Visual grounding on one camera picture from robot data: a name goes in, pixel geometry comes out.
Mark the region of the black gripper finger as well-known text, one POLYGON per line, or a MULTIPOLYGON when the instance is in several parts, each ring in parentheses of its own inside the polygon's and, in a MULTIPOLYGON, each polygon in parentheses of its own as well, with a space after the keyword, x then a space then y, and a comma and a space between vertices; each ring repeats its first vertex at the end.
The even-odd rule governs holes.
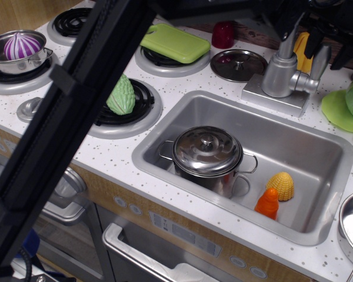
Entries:
POLYGON ((353 40, 345 41, 342 44, 341 49, 337 53, 333 63, 331 64, 331 70, 340 70, 343 68, 351 59, 353 59, 353 40))
POLYGON ((309 33, 309 37, 306 43, 304 55, 307 58, 312 58, 315 55, 316 51, 318 50, 320 44, 322 43, 324 34, 317 27, 311 28, 308 31, 308 33, 309 33))

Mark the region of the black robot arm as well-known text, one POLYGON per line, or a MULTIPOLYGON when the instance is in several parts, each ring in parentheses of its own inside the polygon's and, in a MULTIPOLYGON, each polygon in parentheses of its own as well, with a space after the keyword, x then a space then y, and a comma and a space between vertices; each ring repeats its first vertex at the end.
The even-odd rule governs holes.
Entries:
POLYGON ((153 19, 177 25, 261 15, 285 42, 308 1, 98 1, 0 176, 0 272, 11 261, 153 19))

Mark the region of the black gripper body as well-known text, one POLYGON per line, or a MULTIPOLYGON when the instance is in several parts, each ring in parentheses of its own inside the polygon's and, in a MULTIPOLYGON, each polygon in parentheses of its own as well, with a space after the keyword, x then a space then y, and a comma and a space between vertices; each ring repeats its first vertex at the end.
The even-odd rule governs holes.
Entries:
POLYGON ((317 27, 340 44, 353 40, 353 1, 301 1, 300 25, 309 31, 317 27))

